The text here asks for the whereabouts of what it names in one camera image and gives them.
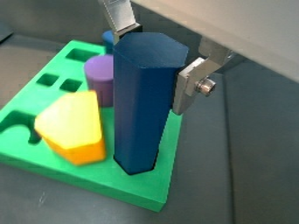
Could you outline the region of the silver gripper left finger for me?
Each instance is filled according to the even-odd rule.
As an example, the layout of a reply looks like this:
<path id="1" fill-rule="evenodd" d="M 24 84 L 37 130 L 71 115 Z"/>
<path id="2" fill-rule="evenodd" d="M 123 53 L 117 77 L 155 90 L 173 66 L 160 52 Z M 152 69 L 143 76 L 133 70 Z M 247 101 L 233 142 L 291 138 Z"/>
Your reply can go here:
<path id="1" fill-rule="evenodd" d="M 113 43 L 129 33 L 140 32 L 143 26 L 136 17 L 129 0 L 97 0 L 113 35 Z"/>

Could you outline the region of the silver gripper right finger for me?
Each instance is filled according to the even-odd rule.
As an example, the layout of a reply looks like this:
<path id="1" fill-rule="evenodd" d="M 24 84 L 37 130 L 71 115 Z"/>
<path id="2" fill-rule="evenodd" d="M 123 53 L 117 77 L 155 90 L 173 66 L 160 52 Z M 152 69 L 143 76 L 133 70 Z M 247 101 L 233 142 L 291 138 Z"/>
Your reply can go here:
<path id="1" fill-rule="evenodd" d="M 183 114 L 192 105 L 196 94 L 211 95 L 216 83 L 209 76 L 236 55 L 225 46 L 205 37 L 200 39 L 199 53 L 205 59 L 199 57 L 176 76 L 172 99 L 172 112 L 176 115 Z"/>

